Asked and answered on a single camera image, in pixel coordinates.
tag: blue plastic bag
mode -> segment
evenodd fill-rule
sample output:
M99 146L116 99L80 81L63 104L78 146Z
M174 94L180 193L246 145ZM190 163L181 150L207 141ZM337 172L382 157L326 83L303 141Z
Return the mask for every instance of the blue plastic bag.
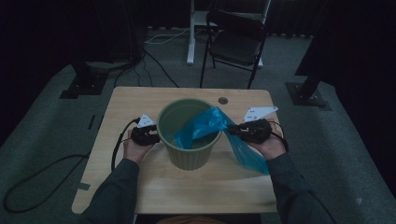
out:
M194 140L211 133L224 131L233 148L233 154L241 165L246 169L269 175L265 158L253 151L237 135L232 135L228 132L228 125L234 124L218 107L212 106L190 120L183 129L174 135L174 138L178 147L188 149L192 148L192 142Z

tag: tripod base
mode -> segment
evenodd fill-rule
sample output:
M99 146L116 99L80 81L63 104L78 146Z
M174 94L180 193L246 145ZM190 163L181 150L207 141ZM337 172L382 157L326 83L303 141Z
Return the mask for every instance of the tripod base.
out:
M307 106L317 106L321 110L332 111L327 101L324 101L318 90L307 99L301 96L300 90L303 83L298 82L287 82L286 87L288 88L291 100L295 105L307 105Z
M81 79L76 76L67 91L63 91L60 99L77 99L79 95L100 95L106 84L108 73L94 74L90 83L81 84Z

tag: black backdrop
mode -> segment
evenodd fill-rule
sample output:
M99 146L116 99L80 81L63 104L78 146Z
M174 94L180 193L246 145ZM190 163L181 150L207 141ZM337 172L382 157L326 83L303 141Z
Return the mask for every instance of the black backdrop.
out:
M393 195L395 15L394 1L334 0L296 73L335 87Z
M109 60L100 29L92 0L0 1L1 145L54 74Z
M217 6L238 12L262 13L266 0L217 0ZM154 28L189 27L190 0L149 0ZM214 0L195 0L196 10L206 10ZM271 0L267 30L271 35L315 35L332 0Z

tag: black cable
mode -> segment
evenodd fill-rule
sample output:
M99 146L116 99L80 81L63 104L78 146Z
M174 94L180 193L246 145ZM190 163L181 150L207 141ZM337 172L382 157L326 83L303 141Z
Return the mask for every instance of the black cable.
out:
M152 85L152 78L151 78L151 74L149 73L149 71L146 69L146 61L145 59L142 60L143 61L143 69L148 73L148 78L149 78L149 83L151 87L154 87Z
M134 48L132 47L132 35L131 35L131 23L129 21L129 15L128 15L128 6L125 6L125 4L128 4L126 1L122 1L122 9L123 9L123 13L125 16L125 20L126 20L126 26L128 29L128 38L129 38L129 51L130 51L130 57L132 57L132 55L134 55Z
M136 68L134 69L134 72L137 74L137 86L141 87L141 85L140 85L140 75L136 72Z
M111 157L111 172L114 171L114 169L116 169L116 157L117 157L117 153L119 152L119 148L120 148L120 144L121 142L123 142L124 140L122 140L122 137L124 136L126 130L128 130L128 127L132 124L132 123L137 123L139 122L140 119L133 119L131 120L126 126L125 128L122 130L122 133L120 133L119 136L119 140L117 141L116 146L114 147L113 150L113 156Z
M314 197L318 203L322 206L322 208L324 209L324 211L327 213L327 215L329 215L329 218L332 220L332 223L337 223L334 219L334 217L332 216L332 214L330 213L329 209L326 207L326 205L324 205L324 203L318 198L317 195L315 195L314 193L310 192L310 194L312 195L312 197Z
M110 68L101 68L101 67L95 67L92 65L87 64L91 71L93 72L99 72L99 73L111 73L114 72L116 70L120 70L120 69L124 69L124 68L129 68L132 66L132 63L125 63L125 64L121 64L118 66L114 66L114 67L110 67Z
M37 208L38 206L40 206L41 204L43 204L44 202L46 202L46 201L47 201L47 200L59 189L59 187L64 183L64 181L67 179L67 177L69 177L69 176L73 173L73 171L74 171L85 159L88 159L90 154L91 154L91 152L89 152L89 153L87 153L87 154L85 154L85 155L70 155L70 156L66 156L66 157L60 158L59 160L54 161L53 163L51 163L51 164L45 166L44 168L42 168L41 170L39 170L39 171L36 172L35 174L30 175L30 176L24 178L23 180L21 180L20 182L16 183L14 186L12 186L11 188L8 189L6 195L5 195L4 199L3 199L3 207L4 207L4 209L5 209L6 211L8 211L9 213L24 213L24 212L28 212L28 211L31 211L31 210ZM14 209L14 208L9 207L9 205L8 205L8 197L10 196L10 194L11 194L12 192L15 191L15 189L17 189L18 187L20 187L21 185L23 185L23 184L26 183L27 181L31 180L31 179L34 178L35 176L37 176L37 175L43 173L44 171L46 171L47 169L49 169L49 168L50 168L52 165L54 165L55 163L57 163L57 162L59 162L59 161L64 161L64 160L67 160L67 159L75 158L75 157L81 157L81 159L80 159L80 160L76 163L76 165L69 171L69 173L66 175L66 177L55 187L55 189L53 189L52 192L51 192L49 195L47 195L41 202L39 202L39 203L37 203L37 204L35 204L35 205L33 205L33 206L30 206L30 207L28 207L28 208L24 208L24 209Z
M163 68L163 66L160 64L160 62L157 61L157 59L155 59L150 53L148 53L145 49L144 51L147 53L148 56L150 56L160 67L161 69L165 72L166 76L175 84L176 87L179 88L179 86L176 84L176 82L168 75L168 73L165 71L165 69Z
M195 37L195 41L201 44L206 44L206 40L205 39L201 39L201 38L197 38Z
M132 138L125 138L124 140L121 140L121 142L125 142L125 141L128 141L130 139L132 139Z
M121 76L124 72L126 72L127 70L132 69L132 68L134 68L134 66L126 67L126 68L124 68L122 71L119 72L119 74L118 74L117 77L116 77L116 80L114 80L114 85L113 85L113 88L114 88L114 89L117 87L117 81L119 80L120 76Z
M288 144L288 141L286 141L286 139L285 139L285 132L283 131L282 126L281 126L278 122L275 122L275 121L269 120L268 122L269 122L269 123L274 123L274 124L276 124L277 126L279 126L280 131L283 133L283 137L280 136L280 135L277 134L277 133L274 133L274 132L271 132L271 134L272 134L273 136L277 137L277 138L280 140L280 142L281 142L281 143L283 144L283 146L285 147L286 152L289 153L289 144Z

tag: wooden table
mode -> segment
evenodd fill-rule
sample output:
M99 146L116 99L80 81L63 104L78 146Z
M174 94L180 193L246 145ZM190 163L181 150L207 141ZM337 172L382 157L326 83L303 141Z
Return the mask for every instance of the wooden table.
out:
M144 113L155 121L164 106L189 97L218 106L235 123L242 122L249 106L273 105L268 91L117 87L81 179L81 185L89 188L78 189L73 212L80 214L88 207L93 194L110 174L113 148L129 121ZM227 98L228 104L221 105L220 97ZM267 118L277 121L275 113ZM116 164L121 160L121 152L122 146ZM209 161L198 170L176 168L162 142L148 152L140 167L136 214L276 212L270 176L244 169L224 133L214 145Z

